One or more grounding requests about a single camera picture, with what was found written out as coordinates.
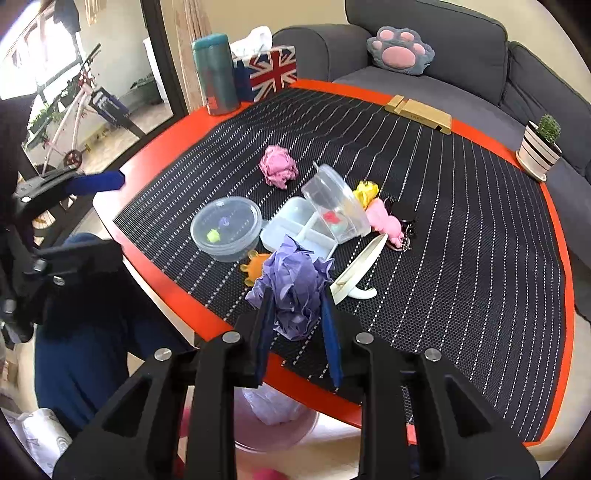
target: teal water bottle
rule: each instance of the teal water bottle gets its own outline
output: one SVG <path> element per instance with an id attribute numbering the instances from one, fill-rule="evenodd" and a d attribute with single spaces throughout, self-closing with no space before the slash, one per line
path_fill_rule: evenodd
<path id="1" fill-rule="evenodd" d="M 193 58 L 209 114 L 223 115 L 240 107 L 228 36 L 213 34 L 198 38 L 193 42 Z"/>

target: purple crumpled paper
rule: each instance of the purple crumpled paper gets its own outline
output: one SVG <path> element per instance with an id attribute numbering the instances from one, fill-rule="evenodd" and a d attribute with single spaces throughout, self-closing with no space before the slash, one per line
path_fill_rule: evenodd
<path id="1" fill-rule="evenodd" d="M 320 319 L 320 292 L 332 280 L 329 270 L 333 259 L 312 261 L 312 252 L 304 250 L 289 235 L 278 250 L 262 265 L 262 277 L 257 278 L 246 300 L 260 308 L 265 289 L 275 295 L 275 331 L 288 340 L 303 340 Z"/>

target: black striped table mat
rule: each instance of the black striped table mat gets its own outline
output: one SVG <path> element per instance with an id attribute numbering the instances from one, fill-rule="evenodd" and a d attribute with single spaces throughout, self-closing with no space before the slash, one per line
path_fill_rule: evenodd
<path id="1" fill-rule="evenodd" d="M 300 176 L 287 190 L 265 184 L 258 161 L 278 144 Z M 314 173 L 333 166 L 351 187 L 373 180 L 417 212 L 418 238 L 385 250 L 361 281 L 370 300 L 339 308 L 392 346 L 434 346 L 506 418 L 523 441 L 540 438 L 556 391 L 565 343 L 564 271 L 537 183 L 494 153 L 443 135 L 380 105 L 287 89 L 218 125 L 164 170 L 118 215 L 116 225 L 167 276 L 233 324 L 250 307 L 239 263 L 214 262 L 189 234 L 214 199 L 245 196 L 270 219 Z M 336 277 L 372 238 L 335 252 Z M 327 390 L 322 334 L 276 336 L 284 366 Z M 357 391 L 338 391 L 360 401 Z M 407 417 L 412 422 L 410 403 Z"/>

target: orange toy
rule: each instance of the orange toy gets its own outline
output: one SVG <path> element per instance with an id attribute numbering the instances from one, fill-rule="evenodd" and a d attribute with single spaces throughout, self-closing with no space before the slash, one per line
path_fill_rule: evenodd
<path id="1" fill-rule="evenodd" d="M 255 280 L 262 276 L 262 265 L 270 256 L 271 254 L 260 254 L 255 250 L 248 252 L 248 258 L 251 259 L 250 263 L 240 265 L 240 270 L 248 274 L 244 279 L 244 284 L 247 287 L 253 287 Z"/>

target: sofa cushion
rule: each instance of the sofa cushion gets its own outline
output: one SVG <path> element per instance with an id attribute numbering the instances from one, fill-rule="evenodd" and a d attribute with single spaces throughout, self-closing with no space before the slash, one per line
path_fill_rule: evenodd
<path id="1" fill-rule="evenodd" d="M 498 107 L 476 95 L 431 77 L 405 75 L 366 67 L 335 80 L 337 83 L 403 95 L 439 108 L 511 150 L 519 149 L 525 127 Z"/>
<path id="2" fill-rule="evenodd" d="M 492 18 L 438 0 L 346 0 L 349 23 L 375 35 L 381 27 L 412 28 L 432 46 L 425 74 L 498 105 L 507 71 L 507 33 Z"/>
<path id="3" fill-rule="evenodd" d="M 509 76 L 501 108 L 523 125 L 549 113 L 561 127 L 558 146 L 564 159 L 591 180 L 591 105 L 517 42 L 509 45 Z"/>
<path id="4" fill-rule="evenodd" d="M 357 25 L 295 25 L 275 33 L 273 45 L 295 47 L 298 78 L 332 82 L 371 64 L 369 37 Z"/>

